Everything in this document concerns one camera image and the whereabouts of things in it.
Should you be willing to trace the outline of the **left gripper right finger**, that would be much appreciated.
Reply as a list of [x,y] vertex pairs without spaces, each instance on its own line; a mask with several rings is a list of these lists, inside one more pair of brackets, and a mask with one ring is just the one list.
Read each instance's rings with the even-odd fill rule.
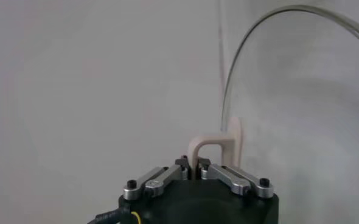
[[199,158],[197,166],[202,180],[221,181],[233,194],[242,197],[253,194],[258,198],[272,198],[274,195],[274,186],[267,178],[257,178],[236,167],[211,164],[206,158]]

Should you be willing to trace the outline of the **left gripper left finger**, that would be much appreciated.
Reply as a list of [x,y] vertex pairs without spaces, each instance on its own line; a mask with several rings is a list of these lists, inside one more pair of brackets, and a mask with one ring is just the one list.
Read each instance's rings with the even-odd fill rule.
[[171,182],[189,180],[190,171],[187,156],[183,155],[170,167],[155,167],[135,180],[128,180],[123,189],[123,197],[126,200],[138,200],[144,194],[158,197]]

